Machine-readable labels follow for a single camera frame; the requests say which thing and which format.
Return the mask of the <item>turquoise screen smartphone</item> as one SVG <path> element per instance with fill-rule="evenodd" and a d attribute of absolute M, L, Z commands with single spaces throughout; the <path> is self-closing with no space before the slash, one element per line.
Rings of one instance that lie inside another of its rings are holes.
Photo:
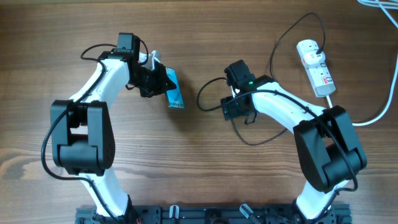
<path fill-rule="evenodd" d="M 166 67 L 167 76 L 170 80 L 175 84 L 176 88 L 173 90 L 167 90 L 166 96 L 169 102 L 169 108 L 176 108 L 176 109 L 184 109 L 185 105 L 183 102 L 182 94 L 180 91 L 180 87 L 178 84 L 178 79 L 175 73 L 175 70 L 169 67 Z"/>

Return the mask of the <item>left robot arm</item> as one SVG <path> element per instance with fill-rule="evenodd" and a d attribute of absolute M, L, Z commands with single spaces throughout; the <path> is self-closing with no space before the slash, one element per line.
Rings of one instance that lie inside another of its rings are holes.
<path fill-rule="evenodd" d="M 82 182 L 96 204 L 92 211 L 78 211 L 77 223 L 141 222 L 112 167 L 116 143 L 109 109 L 119 92 L 137 88 L 143 98 L 165 95 L 169 108 L 185 107 L 175 70 L 160 62 L 158 51 L 142 53 L 144 44 L 120 33 L 110 51 L 94 58 L 97 68 L 80 91 L 50 107 L 42 166 L 55 179 Z"/>

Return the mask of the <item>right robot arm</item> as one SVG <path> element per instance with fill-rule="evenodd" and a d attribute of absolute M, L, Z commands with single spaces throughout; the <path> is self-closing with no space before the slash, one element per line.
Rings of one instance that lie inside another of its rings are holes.
<path fill-rule="evenodd" d="M 266 114 L 293 135 L 306 178 L 295 200 L 300 221 L 314 223 L 330 210 L 335 197 L 356 184 L 367 158 L 347 111 L 313 105 L 284 90 L 273 78 L 252 74 L 243 60 L 225 68 L 232 95 L 221 100 L 224 117 Z"/>

